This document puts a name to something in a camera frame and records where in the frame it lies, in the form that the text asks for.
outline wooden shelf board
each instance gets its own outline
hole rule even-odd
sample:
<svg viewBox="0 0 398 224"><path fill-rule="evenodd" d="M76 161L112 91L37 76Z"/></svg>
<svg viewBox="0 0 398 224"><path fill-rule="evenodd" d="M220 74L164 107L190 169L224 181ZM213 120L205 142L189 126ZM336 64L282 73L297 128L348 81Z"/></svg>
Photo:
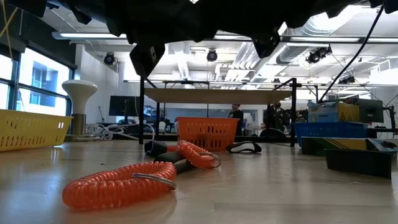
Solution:
<svg viewBox="0 0 398 224"><path fill-rule="evenodd" d="M292 95L282 90L193 90L146 88L145 95L158 103L209 103L266 105Z"/></svg>

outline wooden table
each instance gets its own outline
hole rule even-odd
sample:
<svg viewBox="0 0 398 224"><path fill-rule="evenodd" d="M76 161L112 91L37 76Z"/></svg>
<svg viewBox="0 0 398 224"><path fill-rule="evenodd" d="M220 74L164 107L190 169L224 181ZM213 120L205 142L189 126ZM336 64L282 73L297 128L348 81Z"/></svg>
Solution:
<svg viewBox="0 0 398 224"><path fill-rule="evenodd" d="M145 95L159 103L267 105L292 96L282 90L203 90L148 88Z"/></svg>
<svg viewBox="0 0 398 224"><path fill-rule="evenodd" d="M129 207L77 212L61 199L73 179L149 161L136 141L67 143L0 153L0 223L398 223L392 182L326 168L324 157L262 144L217 153L222 165L177 176L176 191Z"/></svg>

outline man in black shirt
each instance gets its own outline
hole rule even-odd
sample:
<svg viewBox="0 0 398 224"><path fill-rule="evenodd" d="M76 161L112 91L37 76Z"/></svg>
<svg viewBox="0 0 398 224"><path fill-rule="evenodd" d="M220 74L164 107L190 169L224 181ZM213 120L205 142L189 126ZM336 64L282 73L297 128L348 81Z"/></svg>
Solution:
<svg viewBox="0 0 398 224"><path fill-rule="evenodd" d="M239 110L241 105L232 105L232 111L229 112L228 118L238 118L238 125L236 125L236 136L242 136L242 122L243 112Z"/></svg>

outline ceiling light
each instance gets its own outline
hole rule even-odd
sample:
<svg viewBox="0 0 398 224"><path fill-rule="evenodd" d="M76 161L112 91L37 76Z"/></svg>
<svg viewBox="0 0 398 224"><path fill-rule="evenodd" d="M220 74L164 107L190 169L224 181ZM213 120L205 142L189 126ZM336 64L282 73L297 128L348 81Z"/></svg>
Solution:
<svg viewBox="0 0 398 224"><path fill-rule="evenodd" d="M125 82L128 82L128 83L139 83L140 80L125 80ZM154 81L150 80L150 82L151 83L163 83L163 81L160 81L160 80L154 80Z"/></svg>
<svg viewBox="0 0 398 224"><path fill-rule="evenodd" d="M369 38L369 43L398 43L398 38Z"/></svg>
<svg viewBox="0 0 398 224"><path fill-rule="evenodd" d="M189 49L191 51L208 51L208 47L202 47L202 46L190 46Z"/></svg>
<svg viewBox="0 0 398 224"><path fill-rule="evenodd" d="M220 85L242 85L243 82L210 82L210 84L220 84Z"/></svg>
<svg viewBox="0 0 398 224"><path fill-rule="evenodd" d="M245 37L242 35L218 35L214 36L215 40L243 40L243 41L251 41L250 37Z"/></svg>
<svg viewBox="0 0 398 224"><path fill-rule="evenodd" d="M286 22L284 22L284 23L280 26L280 28L279 28L279 30L278 30L278 34L279 34L279 35L282 35L282 34L285 32L286 29L287 29L287 25L286 25Z"/></svg>
<svg viewBox="0 0 398 224"><path fill-rule="evenodd" d="M311 42L311 43L344 43L358 42L359 37L291 37L291 42Z"/></svg>
<svg viewBox="0 0 398 224"><path fill-rule="evenodd" d="M288 47L329 47L328 44L314 44L314 43L287 43Z"/></svg>
<svg viewBox="0 0 398 224"><path fill-rule="evenodd" d="M54 39L57 40L71 40L71 39L126 39L125 34L121 34L120 37L116 37L113 34L107 33L62 33L62 32L52 32Z"/></svg>
<svg viewBox="0 0 398 224"><path fill-rule="evenodd" d="M246 84L247 85L275 85L275 83L246 83Z"/></svg>

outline yellow tray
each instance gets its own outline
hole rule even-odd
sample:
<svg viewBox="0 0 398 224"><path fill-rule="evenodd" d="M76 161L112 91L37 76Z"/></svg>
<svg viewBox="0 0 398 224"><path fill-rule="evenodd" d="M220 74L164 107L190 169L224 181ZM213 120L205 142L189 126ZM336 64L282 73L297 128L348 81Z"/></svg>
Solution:
<svg viewBox="0 0 398 224"><path fill-rule="evenodd" d="M0 151L63 144L72 117L0 110Z"/></svg>

